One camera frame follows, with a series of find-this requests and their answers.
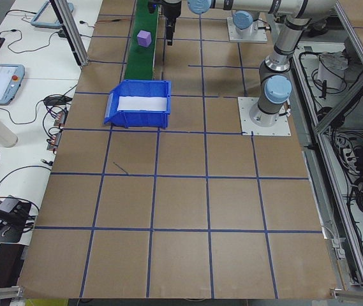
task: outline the cable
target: cable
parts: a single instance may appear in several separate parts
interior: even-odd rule
[[[320,91],[323,91],[323,84],[322,81],[319,79],[316,79],[316,75],[318,74],[318,68],[316,68],[315,70],[313,70],[313,72],[311,73],[311,80],[313,82],[313,85],[316,86],[317,89],[319,89]],[[342,92],[344,92],[347,89],[347,81],[344,78],[341,78],[342,83],[341,84],[345,84],[345,87],[343,89],[337,89],[337,88],[333,88],[333,87],[327,87],[326,89],[335,89],[337,90],[336,92],[329,92],[327,91],[327,94],[341,94]]]
[[[120,19],[110,19],[110,20],[98,20],[94,24],[108,24],[108,23],[111,23],[111,22],[119,22],[119,21],[123,21],[123,20],[131,20],[131,19],[130,18],[120,18]],[[79,20],[79,23],[80,24],[85,24],[88,27],[94,28],[94,25],[89,25],[86,21]]]
[[[307,72],[306,72],[306,69],[304,68],[303,66],[303,63],[302,63],[302,56],[303,55],[307,55],[307,54],[313,54],[313,55],[316,55],[317,53],[315,52],[308,52],[308,51],[305,51],[305,52],[302,52],[299,54],[299,64],[300,64],[300,68],[302,69],[302,72],[303,72],[303,77],[304,77],[304,80],[306,82],[306,85],[307,85],[307,89],[309,90],[309,93],[310,93],[310,96],[311,96],[311,99],[313,101],[313,108],[315,110],[315,113],[318,113],[318,109],[317,109],[317,105],[320,107],[320,109],[323,108],[323,106],[320,104],[319,101],[317,101],[315,95],[313,94],[313,91],[310,87],[310,84],[309,84],[309,80],[307,79]]]
[[[44,48],[47,48],[49,47],[49,45],[51,44],[51,38],[53,37],[53,35],[55,34],[58,34],[58,32],[53,32],[50,36],[49,36],[49,39],[48,39],[48,43],[42,47],[39,47],[39,48],[36,48],[36,49],[32,49],[32,50],[23,50],[23,51],[14,51],[13,49],[11,49],[11,46],[18,42],[18,41],[21,41],[22,40],[22,32],[21,30],[18,30],[18,29],[12,29],[12,30],[9,30],[9,31],[2,31],[0,32],[1,33],[4,33],[4,32],[19,32],[20,33],[20,38],[11,42],[10,44],[8,44],[7,48],[8,50],[10,50],[11,52],[13,52],[14,54],[21,54],[21,53],[26,53],[26,52],[35,52],[35,51],[38,51],[38,50],[41,50],[41,49],[44,49]]]
[[[51,171],[51,169],[50,169],[50,168],[45,167],[45,166],[38,166],[38,165],[23,166],[23,167],[20,167],[20,168],[14,169],[14,170],[12,170],[11,172],[9,172],[8,174],[6,174],[6,175],[5,175],[5,176],[4,176],[4,177],[0,180],[0,185],[1,185],[1,183],[2,183],[2,182],[4,182],[4,180],[5,180],[7,177],[9,177],[12,173],[15,173],[15,172],[17,172],[17,171],[19,171],[19,170],[26,169],[26,168],[44,168],[44,169],[47,169],[47,170]]]
[[[269,30],[270,32],[272,32],[272,27],[270,26],[270,24],[264,20],[262,20],[261,18],[258,18],[258,19],[255,19],[253,22],[255,21],[260,21],[260,22],[263,22],[264,24],[267,24],[269,26],[269,28],[267,27],[259,27],[259,29],[265,29],[265,30]]]
[[[6,110],[5,108],[1,108],[1,107],[0,107],[0,110],[4,110],[5,112],[7,112],[7,113],[8,113],[8,116],[9,116],[9,118],[10,118],[10,120],[11,120],[11,122],[12,122],[12,123],[14,123],[14,124],[16,124],[16,125],[30,124],[30,123],[35,122],[36,118],[38,117],[38,105],[39,105],[42,101],[43,101],[43,100],[38,101],[38,102],[36,103],[36,105],[35,105],[35,118],[34,118],[33,120],[31,120],[31,121],[27,121],[27,122],[15,122],[15,121],[12,119],[12,117],[11,117],[11,113],[10,113],[10,111],[9,111],[9,110]]]
[[[359,243],[359,249],[360,249],[361,255],[363,257],[363,241],[362,241],[362,235],[361,235],[361,232],[360,232],[359,227],[357,226],[357,222],[355,221],[354,216],[353,216],[351,201],[352,201],[352,199],[351,199],[351,195],[350,195],[348,197],[348,200],[347,200],[348,214],[350,215],[350,219],[352,220],[354,232],[357,235],[357,240],[358,240],[358,243]]]
[[[30,13],[30,14],[36,14],[36,11],[25,11],[25,10],[9,10],[5,13],[4,16],[7,16],[8,13],[11,13],[12,11],[23,11],[24,13]]]
[[[333,129],[331,132],[331,144],[333,146],[333,151],[334,154],[336,156],[337,159],[340,159],[339,156],[339,151],[337,150],[336,146],[336,139],[341,139],[341,141],[343,142],[343,144],[346,144],[346,142],[348,142],[348,145],[351,147],[351,149],[355,149],[356,147],[363,147],[361,145],[353,145],[352,141],[356,141],[357,139],[355,139],[355,137],[359,137],[360,139],[363,139],[363,134],[359,133],[359,132],[353,132],[353,131],[347,131],[347,132],[341,132],[341,134],[344,135],[352,135],[352,137],[347,138],[345,136],[336,134],[336,129]],[[352,226],[354,228],[354,232],[357,236],[357,240],[358,240],[358,245],[359,245],[359,249],[361,252],[361,255],[363,257],[363,239],[362,239],[362,233],[359,229],[359,227],[357,226],[357,222],[354,219],[353,216],[353,212],[352,212],[352,201],[354,201],[359,210],[363,213],[363,173],[358,173],[358,175],[354,175],[357,178],[353,181],[350,178],[350,174],[348,173],[348,171],[345,169],[345,167],[342,165],[342,162],[339,161],[340,165],[341,165],[341,169],[343,171],[343,175],[346,178],[346,180],[348,180],[350,182],[350,185],[352,187],[352,189],[350,190],[349,188],[349,184],[346,184],[346,188],[347,188],[347,196],[346,196],[346,206],[348,209],[348,214],[350,216],[350,219],[352,221]]]

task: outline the white foam insert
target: white foam insert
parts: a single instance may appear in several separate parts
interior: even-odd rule
[[[166,97],[119,97],[117,110],[153,110],[164,112],[167,110]]]

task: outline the metal base plate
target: metal base plate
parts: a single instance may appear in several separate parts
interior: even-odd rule
[[[259,98],[254,97],[238,97],[242,134],[249,136],[290,136],[290,128],[288,118],[286,116],[279,117],[275,125],[271,127],[258,126],[251,120],[251,118],[249,118],[249,111],[251,107],[258,102],[258,100]],[[285,108],[282,106],[279,113],[285,112]]]
[[[232,17],[228,17],[226,19],[228,24],[228,34],[230,37],[230,41],[236,41],[237,43],[267,43],[268,39],[266,37],[266,33],[264,29],[258,29],[249,34],[249,31],[246,32],[243,36],[237,33],[235,30],[235,25],[233,24]],[[257,21],[258,27],[263,27],[262,21]]]

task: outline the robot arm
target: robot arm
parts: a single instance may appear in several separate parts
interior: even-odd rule
[[[288,58],[294,53],[300,36],[311,18],[328,15],[337,0],[188,0],[189,9],[203,14],[210,8],[280,13],[286,15],[274,50],[261,63],[261,96],[249,112],[259,126],[272,126],[279,110],[289,98],[292,86],[285,76],[290,69]]]
[[[269,14],[291,15],[293,18],[311,18],[329,12],[336,0],[188,0],[188,7],[196,14],[210,8],[222,10],[262,11]]]
[[[175,21],[181,14],[181,0],[149,0],[148,8],[154,13],[157,5],[163,7],[163,15],[166,17],[166,40],[167,45],[173,45],[173,33],[175,32]]]

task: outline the white table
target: white table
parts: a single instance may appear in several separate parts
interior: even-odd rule
[[[70,0],[75,6],[73,16],[81,34],[91,36],[93,28],[79,24],[84,20],[93,25],[97,19],[102,0]],[[11,7],[14,9],[38,11],[44,0],[16,0]],[[19,29],[22,31],[23,40],[12,46],[16,51],[38,48],[48,43],[48,38],[54,29],[40,29],[24,22],[21,18],[24,13],[11,12],[0,25],[0,31]],[[49,47],[36,52],[14,54],[7,49],[7,45],[19,38],[19,33],[4,33],[5,45],[0,49],[0,64],[22,64],[25,66],[26,75],[15,99],[8,106],[0,106],[10,111],[16,122],[27,122],[34,119],[36,103],[50,94],[64,94],[77,84],[80,68],[77,66],[68,41],[54,35]],[[90,39],[83,38],[85,48],[89,46]],[[0,120],[8,126],[19,141],[12,148],[0,146],[0,180],[9,172],[22,166],[43,165],[40,159],[53,161],[55,155],[47,151],[42,119],[46,109],[42,103],[38,105],[38,117],[32,124],[14,125],[8,114],[0,110]],[[45,126],[53,126],[54,120],[47,116]],[[31,200],[41,207],[41,201],[47,186],[50,172],[43,168],[27,168],[11,174],[0,185],[0,196],[13,196]],[[30,214],[36,215],[35,207]],[[29,245],[31,232],[22,235],[20,244]]]

